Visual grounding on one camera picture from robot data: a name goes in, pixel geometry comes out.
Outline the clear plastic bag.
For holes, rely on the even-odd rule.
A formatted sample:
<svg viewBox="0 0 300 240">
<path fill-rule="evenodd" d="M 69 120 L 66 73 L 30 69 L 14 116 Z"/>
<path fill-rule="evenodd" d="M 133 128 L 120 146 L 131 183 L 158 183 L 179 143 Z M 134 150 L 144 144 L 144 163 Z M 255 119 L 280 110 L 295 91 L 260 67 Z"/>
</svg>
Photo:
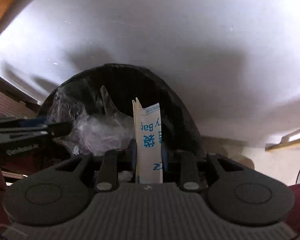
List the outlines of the clear plastic bag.
<svg viewBox="0 0 300 240">
<path fill-rule="evenodd" d="M 56 139 L 72 155 L 102 156 L 108 150 L 125 149 L 135 138 L 133 118 L 121 113 L 106 87 L 95 93 L 88 86 L 82 90 L 59 88 L 47 115 L 47 123 L 70 122 L 69 135 Z"/>
</svg>

